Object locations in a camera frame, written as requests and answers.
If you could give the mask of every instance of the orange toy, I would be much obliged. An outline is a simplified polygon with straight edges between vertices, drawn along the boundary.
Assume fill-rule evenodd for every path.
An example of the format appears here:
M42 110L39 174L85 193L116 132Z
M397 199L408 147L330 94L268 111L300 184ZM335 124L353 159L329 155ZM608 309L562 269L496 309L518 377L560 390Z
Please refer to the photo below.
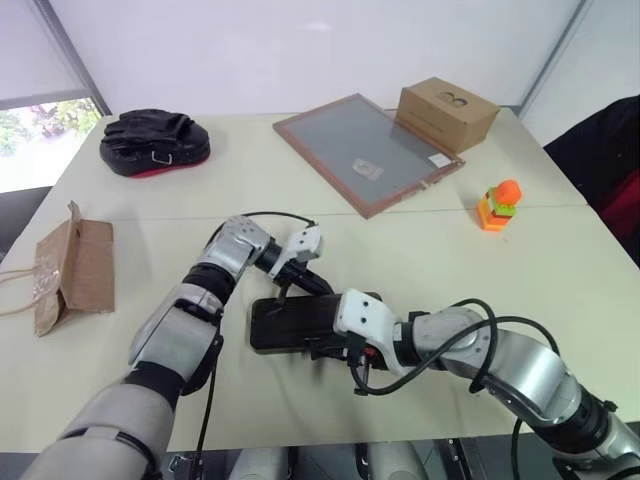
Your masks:
M522 198L520 186L515 180L505 180L490 188L476 207L482 229L498 232L516 214L516 203Z

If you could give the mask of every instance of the white wall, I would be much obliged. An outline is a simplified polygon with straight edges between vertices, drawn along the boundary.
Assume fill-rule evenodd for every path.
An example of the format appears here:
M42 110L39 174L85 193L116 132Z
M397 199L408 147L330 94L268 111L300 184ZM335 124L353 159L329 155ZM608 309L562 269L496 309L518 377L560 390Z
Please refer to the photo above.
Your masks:
M595 0L523 116L545 145L623 97L640 93L640 0Z
M114 112L394 107L438 75L519 104L577 0L51 0Z

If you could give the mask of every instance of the brown cardboard box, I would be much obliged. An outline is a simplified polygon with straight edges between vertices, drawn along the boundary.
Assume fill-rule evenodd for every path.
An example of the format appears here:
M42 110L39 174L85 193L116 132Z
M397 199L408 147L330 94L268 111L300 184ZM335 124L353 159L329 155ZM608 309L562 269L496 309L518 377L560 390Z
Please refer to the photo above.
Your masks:
M402 89L396 121L425 140L460 153L480 143L500 108L433 77Z

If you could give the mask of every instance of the sticker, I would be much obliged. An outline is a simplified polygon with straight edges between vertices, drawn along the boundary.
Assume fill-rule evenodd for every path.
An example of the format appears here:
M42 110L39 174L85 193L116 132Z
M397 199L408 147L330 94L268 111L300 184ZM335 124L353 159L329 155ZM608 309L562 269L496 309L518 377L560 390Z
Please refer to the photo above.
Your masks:
M380 175L382 175L382 172L384 171L383 168L380 168L371 162L367 162L362 158L356 158L353 161L353 170L358 175L362 175L364 178L367 178L372 182L375 182L378 178L380 178Z
M438 168L446 167L451 164L451 159L442 153L431 155L429 160L431 160L431 162Z

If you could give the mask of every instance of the window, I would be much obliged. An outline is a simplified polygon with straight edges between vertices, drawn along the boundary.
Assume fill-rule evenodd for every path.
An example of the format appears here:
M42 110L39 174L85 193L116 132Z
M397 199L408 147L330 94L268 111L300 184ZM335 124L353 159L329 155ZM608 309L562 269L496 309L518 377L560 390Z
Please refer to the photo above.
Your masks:
M100 117L90 98L0 110L0 193L54 185Z

